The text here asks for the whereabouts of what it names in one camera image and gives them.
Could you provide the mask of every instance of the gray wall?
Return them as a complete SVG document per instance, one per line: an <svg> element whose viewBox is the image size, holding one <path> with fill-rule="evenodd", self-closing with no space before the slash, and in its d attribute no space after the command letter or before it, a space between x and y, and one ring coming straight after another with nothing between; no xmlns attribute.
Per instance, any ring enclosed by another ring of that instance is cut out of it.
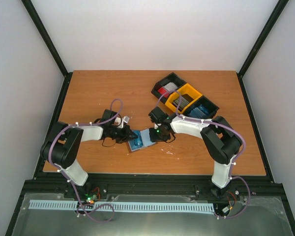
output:
<svg viewBox="0 0 295 236"><path fill-rule="evenodd" d="M68 70L238 70L277 0L33 0Z"/></svg>
<svg viewBox="0 0 295 236"><path fill-rule="evenodd" d="M20 0L0 0L0 236L39 149L62 75Z"/></svg>
<svg viewBox="0 0 295 236"><path fill-rule="evenodd" d="M295 217L295 0L289 1L244 76L276 182Z"/></svg>

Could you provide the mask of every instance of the wooden table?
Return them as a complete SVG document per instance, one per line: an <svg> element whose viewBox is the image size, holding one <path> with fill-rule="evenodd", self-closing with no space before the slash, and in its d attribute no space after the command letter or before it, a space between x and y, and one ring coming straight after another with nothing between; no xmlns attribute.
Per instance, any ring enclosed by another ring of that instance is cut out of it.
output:
<svg viewBox="0 0 295 236"><path fill-rule="evenodd" d="M131 129L153 127L148 113L157 98L154 84L171 71L74 71L59 120L88 123L100 118L114 98L123 100L122 116L129 116ZM234 175L266 175L256 138L235 71L175 71L182 79L220 107L223 116L247 142L246 152L237 160ZM171 113L165 105L160 107ZM119 104L113 105L118 111ZM103 147L101 141L80 145L77 159L89 173L211 175L213 159L202 140L176 135L170 144L158 143L129 153L127 144ZM56 171L49 163L45 172Z"/></svg>

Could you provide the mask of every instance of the red object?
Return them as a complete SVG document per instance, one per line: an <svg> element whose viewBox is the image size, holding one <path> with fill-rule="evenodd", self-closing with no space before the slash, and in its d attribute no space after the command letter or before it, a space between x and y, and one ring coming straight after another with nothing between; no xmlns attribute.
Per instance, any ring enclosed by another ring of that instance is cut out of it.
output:
<svg viewBox="0 0 295 236"><path fill-rule="evenodd" d="M163 95L163 94L165 94L166 92L168 92L164 87L161 87L159 90L158 90L158 92L161 94L161 95ZM164 97L168 97L169 96L169 92L168 93L166 93L165 95L164 95Z"/></svg>

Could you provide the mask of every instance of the black metal frame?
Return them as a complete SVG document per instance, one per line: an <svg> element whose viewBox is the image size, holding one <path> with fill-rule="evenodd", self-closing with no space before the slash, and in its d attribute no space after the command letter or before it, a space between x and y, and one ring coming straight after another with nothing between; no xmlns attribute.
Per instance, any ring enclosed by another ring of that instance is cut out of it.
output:
<svg viewBox="0 0 295 236"><path fill-rule="evenodd" d="M52 125L59 119L64 99L72 78L72 72L67 72L32 2L30 0L22 0L22 2L64 76L59 98L48 129L49 132ZM288 0L278 1L237 76L266 171L266 176L245 176L244 178L247 181L251 192L256 193L258 196L277 196L282 199L290 226L293 234L295 235L295 220L291 212L290 205L288 203L283 185L274 183L273 175L271 173L268 159L266 157L258 127L242 80L248 67L255 58L258 50L262 46L287 3ZM66 182L60 173L43 172L44 164L45 160L42 157L39 157L33 179L25 181L10 221L10 225L6 232L6 236L12 235L22 201L26 193L63 193L67 197L75 197L72 187ZM182 195L194 196L197 200L206 200L210 203L227 202L226 200L217 200L207 193L206 190L210 187L210 176L89 174L88 180L95 183L96 186L100 186L102 197L106 197L106 194L109 194L110 196L119 194ZM242 194L247 194L245 185L240 181L233 180L231 187L237 189ZM201 190L200 194L196 193L196 190L198 189Z"/></svg>

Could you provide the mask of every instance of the white led strip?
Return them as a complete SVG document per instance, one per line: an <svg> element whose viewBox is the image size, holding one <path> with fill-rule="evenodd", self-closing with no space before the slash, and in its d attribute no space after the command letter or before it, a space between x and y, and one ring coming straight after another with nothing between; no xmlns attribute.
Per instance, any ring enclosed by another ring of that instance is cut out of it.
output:
<svg viewBox="0 0 295 236"><path fill-rule="evenodd" d="M96 202L93 206L86 206L91 211L101 204L111 204L115 212L136 212L136 213L160 213L160 212L183 212L213 214L213 204L210 203L123 203L123 202ZM30 200L29 209L43 210L77 210L77 201L49 201ZM112 211L109 206L103 206L97 211Z"/></svg>

